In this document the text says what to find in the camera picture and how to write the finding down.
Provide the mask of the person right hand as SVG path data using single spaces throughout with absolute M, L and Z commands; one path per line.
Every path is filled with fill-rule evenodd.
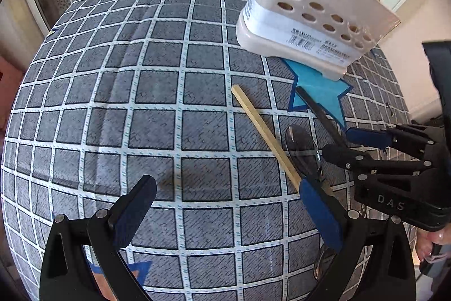
M 451 243 L 451 228 L 448 224 L 437 232 L 427 232 L 417 229 L 417 242 L 415 250 L 420 261 L 432 255 L 433 244 L 449 245 Z

